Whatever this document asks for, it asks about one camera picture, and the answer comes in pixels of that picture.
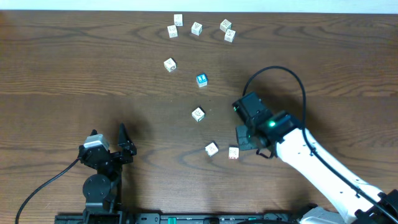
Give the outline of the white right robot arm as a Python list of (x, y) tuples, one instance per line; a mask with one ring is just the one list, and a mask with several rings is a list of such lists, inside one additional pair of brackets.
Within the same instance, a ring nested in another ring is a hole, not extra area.
[(351, 172), (327, 150), (295, 116), (273, 114), (250, 93), (233, 103), (243, 121), (236, 127), (241, 151), (269, 150), (311, 182), (336, 208), (344, 223), (397, 223), (397, 190), (385, 194)]

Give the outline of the wooden block letter A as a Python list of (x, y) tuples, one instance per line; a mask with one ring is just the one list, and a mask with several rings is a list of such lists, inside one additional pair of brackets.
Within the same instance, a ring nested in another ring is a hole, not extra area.
[(192, 111), (192, 117), (196, 122), (199, 122), (205, 117), (205, 112), (202, 110), (201, 107), (198, 107)]

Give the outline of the wooden block ladybug yellow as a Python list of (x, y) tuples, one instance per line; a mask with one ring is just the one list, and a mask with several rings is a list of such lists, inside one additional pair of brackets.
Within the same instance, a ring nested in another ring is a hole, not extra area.
[(239, 148), (238, 147), (229, 147), (228, 158), (229, 159), (238, 159), (239, 158)]

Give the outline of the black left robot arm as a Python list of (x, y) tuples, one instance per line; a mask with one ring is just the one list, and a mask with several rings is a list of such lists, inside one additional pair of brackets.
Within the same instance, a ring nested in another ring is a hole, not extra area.
[(119, 126), (120, 151), (111, 152), (109, 142), (94, 129), (78, 147), (78, 160), (96, 170), (83, 184), (86, 198), (84, 223), (134, 223), (134, 215), (121, 205), (123, 165), (133, 162), (137, 148), (124, 124)]

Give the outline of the wooden block letter G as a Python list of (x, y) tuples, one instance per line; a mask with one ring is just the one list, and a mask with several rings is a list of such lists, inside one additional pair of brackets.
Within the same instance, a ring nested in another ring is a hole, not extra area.
[(219, 149), (218, 146), (212, 142), (205, 147), (205, 151), (210, 157), (212, 157), (219, 151)]

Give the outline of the wooden block blue top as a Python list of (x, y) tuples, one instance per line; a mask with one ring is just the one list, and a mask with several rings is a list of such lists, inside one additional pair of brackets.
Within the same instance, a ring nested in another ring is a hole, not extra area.
[(208, 79), (205, 73), (197, 75), (196, 81), (199, 88), (207, 86), (208, 84)]

